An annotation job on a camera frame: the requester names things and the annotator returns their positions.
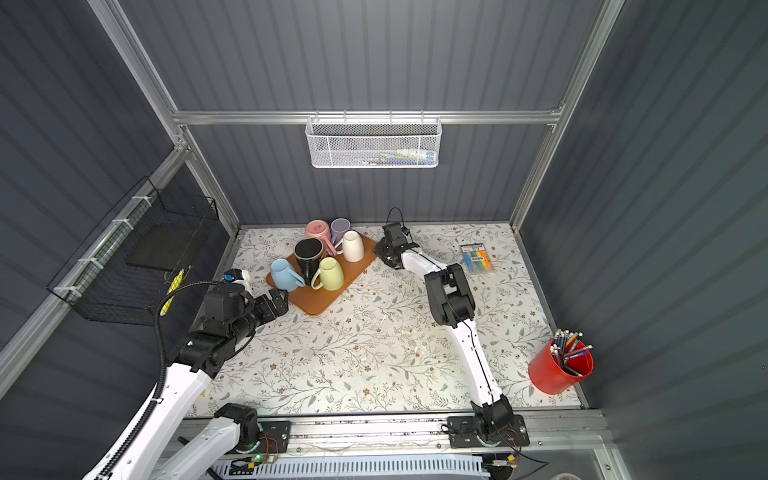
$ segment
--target red pencil holder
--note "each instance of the red pencil holder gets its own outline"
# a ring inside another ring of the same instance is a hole
[[[564,372],[549,351],[553,342],[554,339],[550,340],[536,358],[528,364],[528,376],[533,384],[537,389],[549,395],[563,393],[569,386],[573,386],[591,375],[594,369],[592,353],[587,353],[587,355],[578,356],[568,361],[568,366],[579,372],[581,376],[573,376]],[[582,347],[584,347],[582,342],[576,345],[576,349]]]

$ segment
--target blue mug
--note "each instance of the blue mug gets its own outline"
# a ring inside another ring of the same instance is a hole
[[[289,292],[293,292],[298,286],[306,286],[304,279],[284,258],[272,262],[272,281],[277,288]]]

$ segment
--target brown leather mat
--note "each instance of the brown leather mat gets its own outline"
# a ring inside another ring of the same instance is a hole
[[[288,300],[311,316],[318,316],[324,312],[325,309],[328,308],[334,300],[339,298],[339,295],[341,295],[342,292],[355,281],[357,276],[360,275],[363,270],[368,268],[368,265],[376,259],[376,254],[373,253],[373,247],[376,246],[376,242],[363,234],[360,234],[360,237],[362,238],[362,246],[366,250],[366,255],[362,260],[351,263],[346,261],[343,255],[336,256],[339,265],[341,265],[341,269],[344,271],[344,285],[342,285],[340,289],[329,292],[322,287],[318,290],[313,290],[311,286],[307,285],[291,292],[288,295]],[[297,272],[301,271],[299,264],[296,262],[296,255],[291,253],[291,256],[288,257],[287,260],[288,263],[293,265],[293,268],[296,269]],[[272,281],[272,273],[266,275],[266,282],[270,286],[275,286]]]

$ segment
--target floral tablecloth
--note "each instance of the floral tablecloth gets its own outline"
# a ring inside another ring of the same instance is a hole
[[[425,252],[446,263],[461,263],[462,243],[484,243],[491,254],[495,272],[467,278],[482,347],[511,405],[578,406],[573,389],[550,396],[528,378],[550,329],[509,225],[409,227]],[[354,228],[382,236],[381,227]],[[271,262],[288,257],[302,237],[301,228],[248,230],[233,265],[248,269],[262,293]],[[189,415],[211,415],[227,402],[261,415],[467,409],[467,384],[456,348],[429,312],[424,280],[376,259],[321,315],[292,306],[259,328]]]

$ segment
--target gray wall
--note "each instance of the gray wall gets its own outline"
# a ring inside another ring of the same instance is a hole
[[[436,168],[366,170],[312,167],[299,126],[190,129],[240,221],[277,224],[508,220],[547,127],[447,125]]]
[[[126,0],[182,110],[557,107],[599,0]]]
[[[522,226],[634,477],[762,478],[768,2],[628,2]]]
[[[0,347],[172,144],[81,2],[0,2]]]
[[[186,167],[166,190],[200,194]],[[216,223],[189,281],[213,277],[228,241]],[[189,330],[204,291],[189,289],[174,299],[161,324],[168,346]],[[88,322],[70,313],[0,400],[0,478],[81,478],[111,447],[156,381],[150,326]]]

